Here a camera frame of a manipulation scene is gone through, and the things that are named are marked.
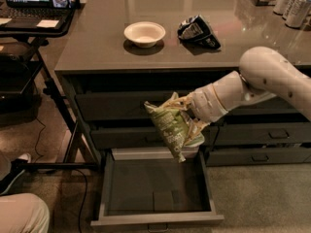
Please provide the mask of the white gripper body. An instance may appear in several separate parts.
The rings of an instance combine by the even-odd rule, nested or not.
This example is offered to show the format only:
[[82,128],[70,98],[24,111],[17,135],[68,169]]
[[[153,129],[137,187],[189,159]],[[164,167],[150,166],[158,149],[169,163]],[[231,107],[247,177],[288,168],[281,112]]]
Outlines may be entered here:
[[190,109],[198,119],[206,123],[216,122],[227,114],[211,83],[197,88],[189,97]]

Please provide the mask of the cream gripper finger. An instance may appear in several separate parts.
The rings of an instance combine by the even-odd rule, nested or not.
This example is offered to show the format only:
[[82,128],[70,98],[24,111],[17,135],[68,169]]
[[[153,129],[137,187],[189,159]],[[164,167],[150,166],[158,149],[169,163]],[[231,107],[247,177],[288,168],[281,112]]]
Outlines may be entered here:
[[189,131],[184,142],[185,147],[197,147],[201,145],[205,138],[202,134],[202,130],[208,126],[207,122],[199,120],[197,118],[193,119],[189,124]]
[[186,111],[190,108],[191,101],[191,94],[180,97],[177,92],[173,92],[171,97],[165,101],[161,107]]

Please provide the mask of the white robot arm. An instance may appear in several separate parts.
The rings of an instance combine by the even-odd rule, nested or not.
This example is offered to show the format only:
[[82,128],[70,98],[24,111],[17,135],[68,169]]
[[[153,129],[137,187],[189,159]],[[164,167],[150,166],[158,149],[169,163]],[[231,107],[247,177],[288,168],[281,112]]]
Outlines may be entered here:
[[207,126],[235,108],[275,96],[311,119],[311,78],[276,50],[255,47],[242,54],[237,71],[184,97],[170,99],[163,106],[192,110],[198,123]]

